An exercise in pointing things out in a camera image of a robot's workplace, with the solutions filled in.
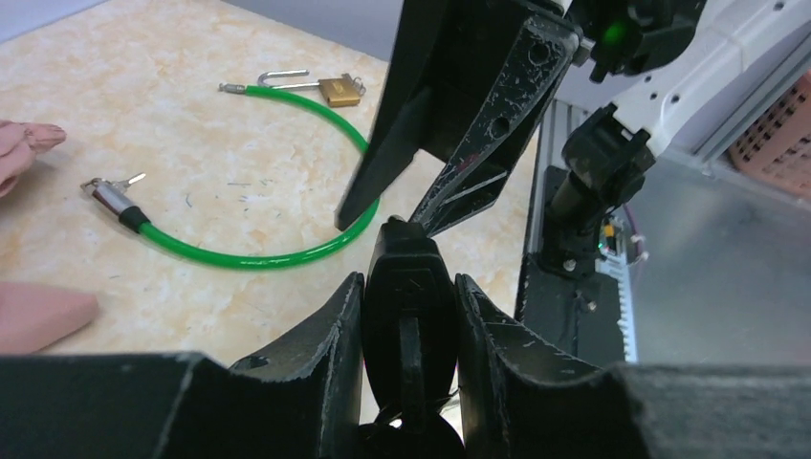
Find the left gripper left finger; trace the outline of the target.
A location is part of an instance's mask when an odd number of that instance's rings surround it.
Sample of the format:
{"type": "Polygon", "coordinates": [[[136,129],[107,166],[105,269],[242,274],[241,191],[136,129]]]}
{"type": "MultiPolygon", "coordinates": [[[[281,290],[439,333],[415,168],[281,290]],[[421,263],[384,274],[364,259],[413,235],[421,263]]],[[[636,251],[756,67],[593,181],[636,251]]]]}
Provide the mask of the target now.
{"type": "Polygon", "coordinates": [[[5,458],[352,458],[363,277],[225,367],[196,352],[4,357],[5,458]]]}

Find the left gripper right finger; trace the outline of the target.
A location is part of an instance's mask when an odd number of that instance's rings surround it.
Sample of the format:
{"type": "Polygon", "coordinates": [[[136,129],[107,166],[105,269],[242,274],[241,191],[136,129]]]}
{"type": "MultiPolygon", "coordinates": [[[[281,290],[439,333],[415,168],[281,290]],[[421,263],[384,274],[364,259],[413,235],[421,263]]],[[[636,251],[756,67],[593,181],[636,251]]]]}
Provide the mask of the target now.
{"type": "Polygon", "coordinates": [[[470,458],[806,458],[803,366],[613,364],[564,353],[455,279],[470,458]]]}

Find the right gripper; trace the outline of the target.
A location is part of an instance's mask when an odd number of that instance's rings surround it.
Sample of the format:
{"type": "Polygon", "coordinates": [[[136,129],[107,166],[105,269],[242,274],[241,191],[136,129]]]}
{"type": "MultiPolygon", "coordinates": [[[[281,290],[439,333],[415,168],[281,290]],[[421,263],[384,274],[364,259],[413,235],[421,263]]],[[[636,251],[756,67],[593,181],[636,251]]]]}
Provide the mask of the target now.
{"type": "Polygon", "coordinates": [[[435,236],[490,208],[581,44],[549,1],[405,1],[346,230],[422,149],[445,163],[410,220],[435,236]]]}

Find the black padlock with keys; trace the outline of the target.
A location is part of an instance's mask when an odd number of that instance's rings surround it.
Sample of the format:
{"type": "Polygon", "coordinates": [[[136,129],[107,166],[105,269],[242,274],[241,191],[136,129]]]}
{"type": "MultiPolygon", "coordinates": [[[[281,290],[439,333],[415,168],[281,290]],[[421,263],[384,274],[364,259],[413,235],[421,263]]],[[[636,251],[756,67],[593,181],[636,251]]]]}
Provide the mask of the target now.
{"type": "Polygon", "coordinates": [[[441,416],[459,352],[454,286],[436,243],[418,223],[380,229],[361,306],[366,376],[379,407],[359,426],[361,458],[462,458],[441,416]]]}

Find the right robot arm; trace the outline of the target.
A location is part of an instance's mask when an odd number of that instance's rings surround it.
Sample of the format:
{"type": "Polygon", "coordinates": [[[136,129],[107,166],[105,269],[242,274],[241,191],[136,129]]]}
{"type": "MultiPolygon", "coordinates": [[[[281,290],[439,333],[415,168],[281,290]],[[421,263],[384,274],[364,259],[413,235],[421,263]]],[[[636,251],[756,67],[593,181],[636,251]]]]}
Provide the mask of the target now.
{"type": "Polygon", "coordinates": [[[411,214],[430,235],[490,208],[572,66],[637,77],[566,141],[555,218],[591,232],[712,98],[810,21],[806,1],[406,1],[346,230],[418,151],[443,168],[411,214]]]}

